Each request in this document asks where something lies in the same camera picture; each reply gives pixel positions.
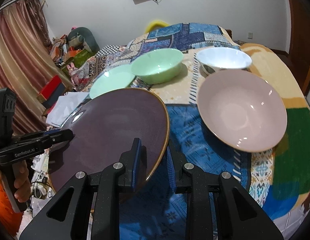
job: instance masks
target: brown door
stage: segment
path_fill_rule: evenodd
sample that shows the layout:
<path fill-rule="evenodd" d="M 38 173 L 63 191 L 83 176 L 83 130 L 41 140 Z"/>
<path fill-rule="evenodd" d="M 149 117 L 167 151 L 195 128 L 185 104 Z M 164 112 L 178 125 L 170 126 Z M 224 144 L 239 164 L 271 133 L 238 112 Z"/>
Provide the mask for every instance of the brown door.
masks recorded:
<path fill-rule="evenodd" d="M 289 0 L 291 13 L 291 38 L 288 58 L 294 75 L 304 95 L 310 90 L 310 15 L 300 0 Z"/>

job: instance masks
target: orange clothing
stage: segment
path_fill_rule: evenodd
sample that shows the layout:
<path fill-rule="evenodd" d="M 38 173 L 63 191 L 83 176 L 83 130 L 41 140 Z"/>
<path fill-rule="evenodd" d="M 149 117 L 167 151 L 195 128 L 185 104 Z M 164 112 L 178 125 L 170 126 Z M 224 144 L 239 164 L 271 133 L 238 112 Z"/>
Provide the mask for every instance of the orange clothing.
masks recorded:
<path fill-rule="evenodd" d="M 15 213 L 5 190 L 0 184 L 0 222 L 11 236 L 16 236 L 22 222 L 23 213 Z"/>

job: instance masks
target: brown plate rim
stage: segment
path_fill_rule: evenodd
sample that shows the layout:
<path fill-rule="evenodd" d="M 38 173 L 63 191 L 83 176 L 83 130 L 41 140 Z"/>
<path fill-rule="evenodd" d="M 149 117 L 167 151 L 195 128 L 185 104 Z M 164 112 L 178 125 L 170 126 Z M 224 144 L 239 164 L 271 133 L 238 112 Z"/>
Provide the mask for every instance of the brown plate rim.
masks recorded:
<path fill-rule="evenodd" d="M 279 140 L 279 142 L 280 142 L 280 141 L 282 140 L 282 138 L 284 137 L 284 135 L 285 135 L 285 133 L 286 133 L 286 130 L 287 130 L 287 112 L 286 112 L 285 104 L 284 104 L 284 102 L 282 101 L 282 97 L 279 95 L 279 93 L 276 91 L 276 89 L 275 89 L 271 84 L 269 84 L 265 79 L 263 79 L 263 78 L 261 78 L 261 77 L 255 75 L 254 73 L 251 73 L 251 72 L 249 72 L 249 71 L 242 70 L 242 69 L 226 69 L 225 71 L 233 71 L 233 72 L 235 71 L 235 72 L 239 72 L 239 73 L 241 73 L 241 72 L 247 72 L 247 73 L 249 73 L 250 75 L 253 75 L 253 76 L 255 76 L 255 77 L 257 77 L 257 78 L 259 78 L 259 79 L 265 81 L 265 82 L 275 91 L 275 93 L 277 94 L 277 96 L 278 96 L 278 97 L 280 98 L 280 100 L 281 100 L 282 106 L 283 106 L 284 109 L 285 109 L 285 116 L 286 116 L 286 125 L 285 125 L 286 127 L 285 127 L 285 132 L 284 132 L 284 134 L 281 136 L 281 139 Z M 205 80 L 204 80 L 204 82 L 202 83 L 202 85 L 206 82 L 206 80 L 208 80 L 209 78 L 211 78 L 213 75 L 221 74 L 221 73 L 223 73 L 223 72 L 225 72 L 225 71 L 219 71 L 219 72 L 210 74 L 209 76 L 207 76 L 207 77 L 205 78 Z M 201 89 L 202 89 L 202 85 L 201 85 L 201 87 L 200 87 L 199 90 L 198 90 L 198 97 L 197 97 L 197 100 L 199 100 L 199 94 L 200 94 L 200 91 L 201 91 Z M 200 115 L 200 117 L 202 118 L 202 121 L 204 122 L 204 124 L 206 125 L 206 127 L 207 127 L 219 140 L 221 140 L 223 143 L 225 143 L 225 144 L 227 144 L 227 145 L 233 147 L 233 148 L 236 149 L 236 150 L 239 150 L 239 151 L 242 151 L 242 152 L 247 152 L 247 153 L 259 153 L 259 152 L 264 152 L 264 151 L 267 151 L 267 150 L 269 150 L 269 149 L 271 149 L 271 148 L 274 148 L 274 147 L 279 143 L 279 142 L 278 142 L 277 144 L 271 146 L 270 148 L 267 147 L 267 148 L 264 148 L 264 149 L 258 150 L 258 151 L 248 151 L 247 149 L 239 148 L 239 147 L 237 147 L 237 146 L 235 146 L 235 145 L 232 145 L 231 143 L 226 142 L 226 141 L 223 140 L 220 136 L 218 136 L 218 135 L 206 124 L 204 118 L 202 117 L 202 113 L 201 113 L 201 111 L 200 111 L 200 107 L 199 107 L 198 101 L 197 101 L 197 107 L 198 107 L 199 115 Z"/>
<path fill-rule="evenodd" d="M 149 180 L 149 178 L 153 175 L 153 173 L 155 172 L 155 170 L 159 166 L 160 162 L 162 161 L 162 157 L 164 156 L 164 153 L 165 153 L 167 145 L 168 145 L 168 140 L 169 140 L 170 120 L 169 120 L 169 114 L 168 114 L 168 110 L 167 110 L 167 107 L 166 107 L 165 103 L 162 101 L 162 99 L 158 95 L 156 95 L 155 93 L 153 93 L 153 92 L 151 92 L 149 90 L 142 89 L 142 88 L 120 88 L 120 89 L 109 91 L 109 92 L 107 92 L 105 94 L 102 94 L 101 96 L 106 95 L 108 93 L 112 93 L 112 92 L 117 91 L 117 90 L 127 90 L 127 89 L 143 90 L 143 91 L 145 91 L 147 93 L 150 93 L 152 96 L 155 96 L 155 98 L 157 98 L 157 100 L 162 104 L 162 106 L 164 108 L 164 111 L 165 111 L 165 114 L 166 114 L 166 122 L 167 122 L 166 138 L 165 138 L 162 150 L 161 150 L 161 152 L 159 154 L 159 157 L 157 159 L 157 162 L 155 163 L 154 167 L 151 169 L 149 174 L 147 174 L 146 180 L 143 183 L 141 183 L 141 187 L 142 187 Z M 52 180 L 50 178 L 50 172 L 48 171 L 47 173 L 48 173 L 48 179 L 49 179 L 50 185 L 52 186 L 53 191 L 55 193 L 57 193 L 57 191 L 54 188 L 53 182 L 52 182 Z"/>

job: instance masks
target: striped curtain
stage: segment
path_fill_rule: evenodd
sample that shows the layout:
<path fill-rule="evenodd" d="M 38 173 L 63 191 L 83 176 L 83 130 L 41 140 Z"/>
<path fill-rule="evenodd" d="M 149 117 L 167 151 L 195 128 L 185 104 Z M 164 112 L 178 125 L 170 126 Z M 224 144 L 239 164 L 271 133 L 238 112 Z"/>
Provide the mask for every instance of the striped curtain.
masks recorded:
<path fill-rule="evenodd" d="M 70 81 L 51 60 L 42 35 L 32 21 L 25 0 L 0 11 L 0 88 L 17 94 L 13 130 L 23 134 L 43 130 L 45 108 L 36 99 L 55 75 L 69 87 Z"/>

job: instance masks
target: screw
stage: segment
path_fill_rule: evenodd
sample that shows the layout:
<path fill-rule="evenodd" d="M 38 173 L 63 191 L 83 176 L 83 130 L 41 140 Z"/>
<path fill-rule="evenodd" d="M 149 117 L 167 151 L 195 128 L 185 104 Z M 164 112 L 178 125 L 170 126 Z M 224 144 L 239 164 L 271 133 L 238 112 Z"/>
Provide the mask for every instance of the screw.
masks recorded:
<path fill-rule="evenodd" d="M 76 173 L 75 176 L 76 176 L 77 179 L 81 179 L 81 178 L 83 178 L 85 176 L 85 172 L 79 171 L 79 172 Z"/>
<path fill-rule="evenodd" d="M 224 179 L 229 179 L 231 175 L 230 175 L 229 172 L 224 171 L 224 172 L 221 174 L 221 176 L 222 176 Z"/>
<path fill-rule="evenodd" d="M 114 169 L 116 169 L 116 170 L 120 169 L 122 166 L 123 166 L 122 163 L 114 163 L 114 165 L 113 165 Z"/>
<path fill-rule="evenodd" d="M 194 168 L 194 165 L 193 165 L 192 163 L 185 163 L 184 167 L 185 167 L 185 169 L 187 169 L 187 170 L 191 170 L 191 169 Z"/>

